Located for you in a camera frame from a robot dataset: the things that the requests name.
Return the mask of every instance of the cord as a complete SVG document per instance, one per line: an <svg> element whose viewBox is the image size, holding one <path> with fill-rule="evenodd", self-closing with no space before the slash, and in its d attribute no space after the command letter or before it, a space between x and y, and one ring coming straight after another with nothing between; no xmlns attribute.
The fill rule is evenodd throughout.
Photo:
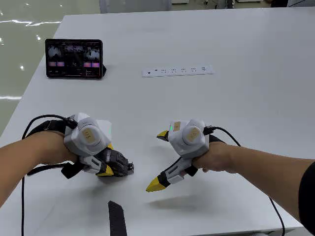
<svg viewBox="0 0 315 236"><path fill-rule="evenodd" d="M241 147L240 143L233 137L233 135L231 135L227 130L221 128L221 127L217 127L217 126L206 126L203 130L203 134L204 135L208 135L208 134L212 134L214 130L221 130L223 131L224 133L226 133L236 144L237 146ZM282 226L282 234L281 236L284 236L285 235L285 226L284 226L284 221L282 220L282 217L280 215L280 213L278 212L278 209L276 208L276 205L274 203L274 201L269 197L269 200L274 208L274 210L276 211L276 214L278 215L279 219L280 219L280 222L281 222L281 226Z"/></svg>
<svg viewBox="0 0 315 236"><path fill-rule="evenodd" d="M34 121L41 119L41 118L47 118L47 117L51 117L51 118L58 118L58 119L62 119L67 126L69 126L71 129L74 129L78 123L72 119L72 118L65 118L62 116L58 116L58 115L42 115L42 116L38 116L35 117L34 119L32 119L29 124L27 125L23 136L22 136L22 140L24 138L26 138L26 134L28 133L30 126L34 123ZM25 189L25 177L22 178L22 188L21 188L21 212L22 212L22 217L21 217L21 236L24 236L24 215L25 215L25 201L24 201L24 189Z"/></svg>

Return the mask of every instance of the power socket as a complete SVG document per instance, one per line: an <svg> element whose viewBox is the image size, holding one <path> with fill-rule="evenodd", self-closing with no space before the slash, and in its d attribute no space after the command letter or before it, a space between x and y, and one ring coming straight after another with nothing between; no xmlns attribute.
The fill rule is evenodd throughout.
<svg viewBox="0 0 315 236"><path fill-rule="evenodd" d="M153 69L144 69L142 71L142 77L206 74L214 74L214 70L211 65L158 67Z"/></svg>

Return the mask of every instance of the table surface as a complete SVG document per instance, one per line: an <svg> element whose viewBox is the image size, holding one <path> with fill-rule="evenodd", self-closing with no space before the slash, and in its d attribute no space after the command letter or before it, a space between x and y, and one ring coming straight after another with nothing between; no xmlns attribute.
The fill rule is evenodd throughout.
<svg viewBox="0 0 315 236"><path fill-rule="evenodd" d="M65 16L55 38L101 39L106 76L48 79L43 58L0 144L20 139L36 115L85 112L113 123L114 147L135 173L27 177L26 235L109 235L109 200L123 206L129 236L280 228L268 197L239 175L198 172L164 191L145 189L178 158L156 138L173 119L203 119L244 146L313 158L314 21L312 7ZM205 63L214 75L141 77L147 67ZM1 235L19 235L20 209L19 185L0 210ZM286 227L301 226L279 211Z"/></svg>

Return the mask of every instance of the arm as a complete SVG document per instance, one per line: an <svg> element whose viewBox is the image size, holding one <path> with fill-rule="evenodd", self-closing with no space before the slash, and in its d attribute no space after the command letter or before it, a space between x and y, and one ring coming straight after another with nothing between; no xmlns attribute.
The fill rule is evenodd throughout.
<svg viewBox="0 0 315 236"><path fill-rule="evenodd" d="M16 185L38 164L57 164L76 156L63 144L63 135L44 131L0 148L0 206Z"/></svg>
<svg viewBox="0 0 315 236"><path fill-rule="evenodd" d="M295 219L299 218L299 187L311 159L296 159L274 155L244 147L210 144L210 150L194 159L194 166L204 172L228 171L239 173L249 182L274 199Z"/></svg>

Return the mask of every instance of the reflective floor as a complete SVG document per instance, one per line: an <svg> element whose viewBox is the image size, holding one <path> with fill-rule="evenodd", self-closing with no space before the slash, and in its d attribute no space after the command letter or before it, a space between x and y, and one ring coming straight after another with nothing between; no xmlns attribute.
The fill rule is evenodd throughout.
<svg viewBox="0 0 315 236"><path fill-rule="evenodd" d="M268 7L264 2L238 3L236 8ZM203 0L176 4L172 10L214 9ZM44 55L64 15L100 13L99 0L3 0L0 3L0 135Z"/></svg>

